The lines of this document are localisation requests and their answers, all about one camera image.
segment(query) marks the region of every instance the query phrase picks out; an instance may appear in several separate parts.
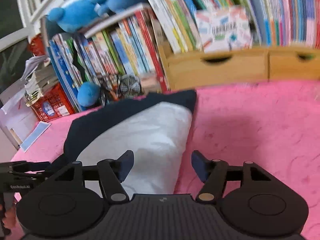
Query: wooden drawer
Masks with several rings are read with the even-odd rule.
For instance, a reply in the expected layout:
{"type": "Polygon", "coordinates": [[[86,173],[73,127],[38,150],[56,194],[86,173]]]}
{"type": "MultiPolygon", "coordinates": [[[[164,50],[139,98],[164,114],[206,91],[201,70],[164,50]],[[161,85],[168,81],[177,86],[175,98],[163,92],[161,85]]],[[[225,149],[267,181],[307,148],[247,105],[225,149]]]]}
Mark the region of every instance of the wooden drawer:
{"type": "Polygon", "coordinates": [[[248,50],[222,54],[191,54],[167,63],[171,89],[258,82],[268,79],[268,52],[248,50]]]}
{"type": "Polygon", "coordinates": [[[320,54],[270,52],[270,79],[320,79],[320,54]]]}

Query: drawer handle cutout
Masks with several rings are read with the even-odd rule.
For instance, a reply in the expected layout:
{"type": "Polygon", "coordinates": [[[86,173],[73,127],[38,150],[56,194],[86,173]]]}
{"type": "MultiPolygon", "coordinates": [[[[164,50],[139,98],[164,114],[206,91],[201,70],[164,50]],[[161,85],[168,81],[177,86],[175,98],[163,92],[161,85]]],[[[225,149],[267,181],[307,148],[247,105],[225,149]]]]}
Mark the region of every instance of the drawer handle cutout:
{"type": "Polygon", "coordinates": [[[313,54],[298,54],[298,58],[302,61],[309,61],[315,58],[313,54]]]}
{"type": "Polygon", "coordinates": [[[205,61],[205,62],[207,62],[207,63],[214,64],[214,63],[223,63],[223,62],[226,62],[226,61],[230,60],[231,58],[232,58],[232,56],[212,58],[212,59],[202,59],[202,61],[205,61]]]}

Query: blue plush toy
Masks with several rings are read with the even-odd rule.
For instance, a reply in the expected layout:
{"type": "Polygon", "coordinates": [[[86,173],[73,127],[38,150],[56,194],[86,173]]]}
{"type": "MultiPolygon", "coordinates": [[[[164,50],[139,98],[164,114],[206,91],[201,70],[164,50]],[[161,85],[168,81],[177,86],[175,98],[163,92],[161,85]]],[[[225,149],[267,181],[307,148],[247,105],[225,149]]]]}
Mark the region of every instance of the blue plush toy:
{"type": "Polygon", "coordinates": [[[73,33],[97,19],[97,4],[105,2],[106,0],[67,0],[62,7],[50,11],[48,20],[56,22],[65,32],[73,33]]]}
{"type": "Polygon", "coordinates": [[[78,103],[83,107],[93,106],[100,96],[100,87],[97,84],[84,82],[78,91],[78,103]]]}
{"type": "Polygon", "coordinates": [[[147,0],[67,0],[61,8],[49,12],[48,20],[64,31],[73,33],[94,22],[98,17],[119,12],[147,0]]]}

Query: human hand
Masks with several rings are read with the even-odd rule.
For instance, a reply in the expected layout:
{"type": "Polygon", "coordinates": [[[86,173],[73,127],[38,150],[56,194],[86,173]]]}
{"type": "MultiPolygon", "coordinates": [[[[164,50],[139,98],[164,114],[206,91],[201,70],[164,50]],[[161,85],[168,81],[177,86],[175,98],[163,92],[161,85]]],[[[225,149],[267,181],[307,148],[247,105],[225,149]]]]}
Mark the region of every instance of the human hand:
{"type": "Polygon", "coordinates": [[[2,219],[5,228],[12,229],[16,226],[16,205],[13,203],[9,210],[6,210],[5,217],[2,219]]]}

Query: pink blanket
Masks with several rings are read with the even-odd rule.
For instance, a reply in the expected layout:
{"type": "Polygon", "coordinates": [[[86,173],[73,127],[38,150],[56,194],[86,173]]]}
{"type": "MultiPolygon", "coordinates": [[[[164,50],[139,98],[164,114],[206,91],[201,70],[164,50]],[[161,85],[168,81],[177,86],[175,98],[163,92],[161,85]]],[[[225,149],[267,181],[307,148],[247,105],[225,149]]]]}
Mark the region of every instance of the pink blanket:
{"type": "MultiPolygon", "coordinates": [[[[230,165],[254,161],[305,198],[309,218],[302,234],[320,239],[320,83],[220,86],[197,93],[175,192],[195,196],[202,187],[191,167],[193,150],[230,165]]],[[[72,120],[84,114],[52,121],[30,149],[18,151],[13,160],[54,160],[62,153],[72,120]]]]}

